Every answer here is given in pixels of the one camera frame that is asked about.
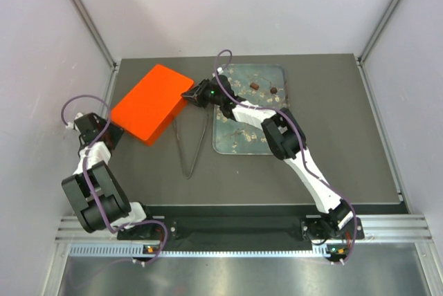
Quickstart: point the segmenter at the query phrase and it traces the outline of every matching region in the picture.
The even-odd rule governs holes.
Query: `dark gray platform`
[[[115,106],[155,65],[198,83],[213,57],[124,59]],[[280,64],[287,74],[291,111],[326,179],[353,203],[398,203],[388,161],[353,55],[238,56],[233,63]],[[190,180],[182,173],[172,126],[147,147],[125,134],[110,167],[131,201],[151,205],[310,204],[296,174],[273,156],[221,155],[212,146],[212,108],[188,106],[179,115],[187,164],[195,153],[204,113],[210,124]]]

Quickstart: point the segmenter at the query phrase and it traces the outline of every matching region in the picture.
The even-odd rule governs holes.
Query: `white panel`
[[[110,69],[69,0],[0,0],[0,11],[0,294],[37,295],[70,211],[60,182],[78,160],[60,108],[103,95]]]
[[[443,257],[443,3],[404,0],[367,61],[406,192]]]
[[[84,0],[121,57],[356,53],[389,0]]]

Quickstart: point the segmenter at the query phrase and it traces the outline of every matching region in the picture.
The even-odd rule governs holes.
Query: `small brown item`
[[[258,90],[260,88],[260,86],[256,83],[251,83],[251,85],[249,85],[249,87],[251,87],[253,90]]]

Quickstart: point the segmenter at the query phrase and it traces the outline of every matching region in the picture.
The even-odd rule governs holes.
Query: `transparent tray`
[[[231,64],[224,75],[235,94],[252,104],[289,107],[286,76],[278,64]],[[249,87],[251,82],[259,89]],[[276,94],[270,92],[273,86],[278,90]],[[214,108],[213,147],[221,154],[272,154],[261,130],[225,118],[218,106]]]

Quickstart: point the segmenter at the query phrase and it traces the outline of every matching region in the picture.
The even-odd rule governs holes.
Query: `gray tabletop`
[[[155,64],[198,83],[211,76],[213,61],[213,57],[124,59],[111,105]],[[329,183],[351,202],[399,202],[353,55],[237,56],[233,63],[280,64],[285,69],[290,109],[306,134],[311,154]],[[127,133],[123,136],[109,165],[131,201],[149,205],[314,202],[296,174],[273,156],[215,152],[212,108],[204,111],[187,106],[177,118],[188,166],[201,135],[204,113],[210,115],[210,124],[190,180],[181,173],[172,126],[151,147]]]
[[[91,278],[115,260],[69,257],[60,294],[431,295],[413,244],[359,244],[338,269],[322,264],[323,258],[162,258],[143,269],[119,263]],[[84,288],[72,288],[86,281]]]

